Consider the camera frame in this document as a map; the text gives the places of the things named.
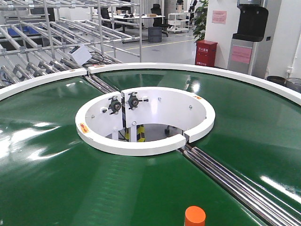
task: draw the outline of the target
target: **pink sign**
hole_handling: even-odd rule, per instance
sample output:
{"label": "pink sign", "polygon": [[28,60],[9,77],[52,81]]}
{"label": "pink sign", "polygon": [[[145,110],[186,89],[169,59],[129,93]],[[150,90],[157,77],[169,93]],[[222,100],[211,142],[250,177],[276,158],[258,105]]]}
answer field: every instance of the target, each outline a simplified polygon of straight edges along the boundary
{"label": "pink sign", "polygon": [[227,11],[213,11],[212,23],[226,24]]}
{"label": "pink sign", "polygon": [[252,48],[233,46],[231,60],[248,64],[250,63]]}

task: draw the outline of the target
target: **white conveyor guard rail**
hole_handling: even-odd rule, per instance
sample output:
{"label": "white conveyor guard rail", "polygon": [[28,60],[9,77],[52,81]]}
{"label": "white conveyor guard rail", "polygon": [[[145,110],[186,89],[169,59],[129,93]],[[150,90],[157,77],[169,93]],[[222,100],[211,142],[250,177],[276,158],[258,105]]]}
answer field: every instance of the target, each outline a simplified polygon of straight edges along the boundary
{"label": "white conveyor guard rail", "polygon": [[[139,99],[133,110],[132,94]],[[121,110],[118,114],[110,109],[111,99],[124,105],[126,127],[136,137],[136,126],[163,124],[183,130],[162,140],[150,142],[118,141],[118,132],[123,129]],[[89,145],[108,153],[131,156],[155,155],[183,147],[187,141],[194,142],[210,132],[215,120],[213,107],[203,98],[187,91],[164,87],[141,87],[112,92],[94,98],[83,105],[75,122],[80,137]]]}

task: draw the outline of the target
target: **orange warning label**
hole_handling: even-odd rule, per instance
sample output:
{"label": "orange warning label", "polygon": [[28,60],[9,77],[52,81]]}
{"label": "orange warning label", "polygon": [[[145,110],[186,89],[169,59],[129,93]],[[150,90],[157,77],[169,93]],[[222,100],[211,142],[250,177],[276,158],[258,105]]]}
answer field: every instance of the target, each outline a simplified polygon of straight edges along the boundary
{"label": "orange warning label", "polygon": [[200,96],[194,96],[194,97],[198,100],[202,99]]}
{"label": "orange warning label", "polygon": [[88,129],[88,127],[87,127],[84,123],[80,123],[79,126],[80,126],[81,131],[82,131],[83,133],[88,133],[88,132],[90,132],[89,129]]}

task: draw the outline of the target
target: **white cart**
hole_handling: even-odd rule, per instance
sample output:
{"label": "white cart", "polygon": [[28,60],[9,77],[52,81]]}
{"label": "white cart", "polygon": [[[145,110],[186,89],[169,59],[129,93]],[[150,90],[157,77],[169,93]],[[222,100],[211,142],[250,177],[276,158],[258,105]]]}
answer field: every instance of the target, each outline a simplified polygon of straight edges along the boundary
{"label": "white cart", "polygon": [[182,32],[189,30],[190,13],[170,13],[168,14],[168,32]]}

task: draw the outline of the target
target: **trash can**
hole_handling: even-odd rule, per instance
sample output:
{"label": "trash can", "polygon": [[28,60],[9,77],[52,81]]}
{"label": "trash can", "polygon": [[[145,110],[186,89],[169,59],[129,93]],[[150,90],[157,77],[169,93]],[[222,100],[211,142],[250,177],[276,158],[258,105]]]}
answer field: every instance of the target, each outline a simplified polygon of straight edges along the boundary
{"label": "trash can", "polygon": [[282,85],[282,86],[285,85],[285,78],[280,77],[280,76],[273,76],[273,75],[272,76],[268,76],[266,78],[266,80],[274,82],[274,83],[276,83],[278,85]]}
{"label": "trash can", "polygon": [[301,93],[301,79],[288,78],[286,79],[286,87]]}
{"label": "trash can", "polygon": [[162,41],[162,27],[149,27],[149,42]]}

